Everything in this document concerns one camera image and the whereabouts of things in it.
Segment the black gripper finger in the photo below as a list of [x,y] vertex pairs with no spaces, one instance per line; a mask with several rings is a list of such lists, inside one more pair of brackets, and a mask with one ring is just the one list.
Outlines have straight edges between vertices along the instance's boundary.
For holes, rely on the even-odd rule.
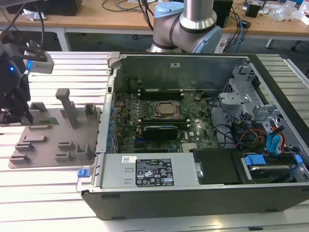
[[6,111],[4,109],[0,110],[0,125],[9,125],[14,123],[20,123],[22,121],[23,116],[15,113]]
[[33,124],[33,116],[29,111],[29,106],[27,100],[21,96],[14,97],[15,105],[18,109],[19,114],[24,116],[30,124]]

